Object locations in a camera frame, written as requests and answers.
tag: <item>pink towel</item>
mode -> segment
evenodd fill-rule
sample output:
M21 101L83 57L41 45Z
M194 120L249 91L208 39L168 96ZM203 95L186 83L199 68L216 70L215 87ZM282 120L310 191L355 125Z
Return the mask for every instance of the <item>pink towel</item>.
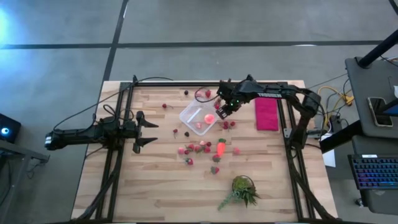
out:
M276 99L256 98L257 130L278 131L278 115Z

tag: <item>wooden table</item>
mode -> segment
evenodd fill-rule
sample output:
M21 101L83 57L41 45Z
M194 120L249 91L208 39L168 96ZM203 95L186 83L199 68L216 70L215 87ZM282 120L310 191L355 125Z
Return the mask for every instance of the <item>wooden table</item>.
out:
M304 87L303 81L288 82ZM105 82L101 98L116 93L119 84L120 82ZM142 136L159 139L143 147L140 154L133 153L133 140L126 141L114 222L297 220L280 127L279 131L257 131L254 101L252 101L228 117L228 120L236 122L235 128L227 131L215 124L204 136L197 136L190 131L191 135L187 138L183 134L189 130L181 123L178 115L193 100L196 89L195 87L134 88L132 102L134 114L142 110L148 121L159 125L159 128L143 128ZM188 96L183 94L185 90L189 91ZM117 96L114 96L104 103L115 107L116 100ZM167 103L174 109L163 109L162 103ZM287 123L290 124L286 105L284 107ZM97 117L105 116L108 114L100 104ZM296 119L300 117L297 111L295 117ZM178 128L178 133L174 139L172 130L175 128ZM227 140L226 154L217 165L220 172L213 175L210 173L210 167L216 164L211 157L215 154L219 138ZM186 156L178 155L177 149L190 143L198 144L201 140L211 141L212 153L190 154L194 165L186 165L183 160ZM240 148L240 155L233 155L234 147ZM97 148L99 145L90 145L87 153ZM320 150L306 146L303 156L311 190L328 212L337 217ZM86 159L72 218L82 214L100 190L105 158L106 150L103 149ZM246 208L244 203L232 203L217 211L217 206L230 193L232 179L237 175L248 175L253 179L261 197L258 205ZM306 214L302 192L300 198ZM105 208L108 206L108 201L105 201Z

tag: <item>computer keyboard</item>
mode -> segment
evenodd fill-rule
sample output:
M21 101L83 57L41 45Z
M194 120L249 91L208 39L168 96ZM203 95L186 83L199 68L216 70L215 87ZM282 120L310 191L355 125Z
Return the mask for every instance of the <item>computer keyboard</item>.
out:
M398 189L398 154L348 155L356 188Z

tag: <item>orange carrot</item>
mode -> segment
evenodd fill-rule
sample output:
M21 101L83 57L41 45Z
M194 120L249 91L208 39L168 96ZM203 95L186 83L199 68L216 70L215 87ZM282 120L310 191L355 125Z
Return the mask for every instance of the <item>orange carrot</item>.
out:
M219 139L218 144L217 144L217 155L220 157L224 154L225 152L225 139Z

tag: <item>table leg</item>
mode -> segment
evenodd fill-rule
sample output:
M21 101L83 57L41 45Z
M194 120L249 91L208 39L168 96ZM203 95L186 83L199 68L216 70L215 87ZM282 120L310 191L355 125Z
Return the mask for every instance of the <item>table leg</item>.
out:
M320 142L322 153L328 152L328 151L336 148L337 146L340 146L340 145L350 141L354 135L363 135L360 120L355 121L354 123L345 127L341 131L338 131L337 133L333 134L332 136L322 140Z

